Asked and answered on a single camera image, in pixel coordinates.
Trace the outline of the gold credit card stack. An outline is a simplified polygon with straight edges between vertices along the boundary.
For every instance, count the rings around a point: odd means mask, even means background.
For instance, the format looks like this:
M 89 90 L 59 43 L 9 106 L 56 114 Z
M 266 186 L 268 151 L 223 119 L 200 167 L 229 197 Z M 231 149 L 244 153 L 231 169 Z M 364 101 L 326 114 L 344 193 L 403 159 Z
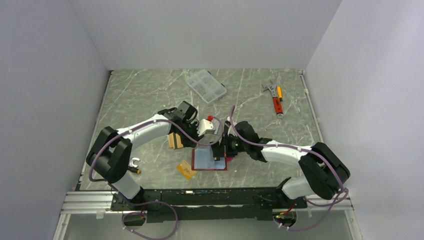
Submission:
M 182 149 L 184 145 L 181 136 L 178 133 L 170 133 L 167 135 L 168 146 L 171 149 Z

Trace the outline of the red leather card holder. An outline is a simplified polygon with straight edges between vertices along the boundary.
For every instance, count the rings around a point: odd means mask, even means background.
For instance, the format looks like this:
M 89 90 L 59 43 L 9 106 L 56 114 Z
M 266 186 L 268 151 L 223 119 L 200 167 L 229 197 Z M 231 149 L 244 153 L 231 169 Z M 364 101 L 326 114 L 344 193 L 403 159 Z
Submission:
M 194 171 L 226 171 L 228 162 L 232 159 L 232 157 L 221 157 L 215 160 L 210 147 L 195 148 L 192 150 L 191 169 Z

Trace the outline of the single gold credit card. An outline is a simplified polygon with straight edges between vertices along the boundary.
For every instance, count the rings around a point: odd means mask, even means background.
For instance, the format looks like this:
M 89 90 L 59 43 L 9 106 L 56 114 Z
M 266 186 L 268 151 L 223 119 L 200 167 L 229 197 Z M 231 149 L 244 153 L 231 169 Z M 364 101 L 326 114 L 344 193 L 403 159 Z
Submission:
M 176 169 L 188 181 L 191 180 L 197 173 L 197 171 L 193 170 L 192 166 L 186 160 L 181 161 L 176 166 Z

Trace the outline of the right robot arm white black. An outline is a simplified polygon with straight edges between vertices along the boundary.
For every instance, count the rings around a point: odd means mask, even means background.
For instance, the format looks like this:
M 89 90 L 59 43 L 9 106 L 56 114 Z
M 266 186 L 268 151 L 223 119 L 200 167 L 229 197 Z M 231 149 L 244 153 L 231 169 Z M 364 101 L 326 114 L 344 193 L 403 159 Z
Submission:
M 214 158 L 234 158 L 239 153 L 247 153 L 255 161 L 299 168 L 302 176 L 288 177 L 276 188 L 275 200 L 282 208 L 309 195 L 330 200 L 351 176 L 348 168 L 325 143 L 317 142 L 312 146 L 283 144 L 259 137 L 247 121 L 235 126 L 226 121 L 221 140 L 212 144 L 211 149 Z

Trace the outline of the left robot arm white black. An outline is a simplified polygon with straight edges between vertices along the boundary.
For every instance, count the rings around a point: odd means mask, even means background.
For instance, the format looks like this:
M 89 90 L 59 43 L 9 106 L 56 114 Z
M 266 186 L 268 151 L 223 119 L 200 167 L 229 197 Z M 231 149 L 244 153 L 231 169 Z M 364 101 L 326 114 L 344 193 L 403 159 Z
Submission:
M 132 151 L 158 138 L 176 133 L 184 147 L 194 148 L 200 141 L 198 110 L 183 101 L 178 107 L 158 111 L 151 118 L 135 125 L 114 129 L 104 127 L 89 150 L 89 180 L 107 182 L 124 196 L 124 204 L 131 210 L 139 209 L 145 202 L 145 190 L 128 171 Z

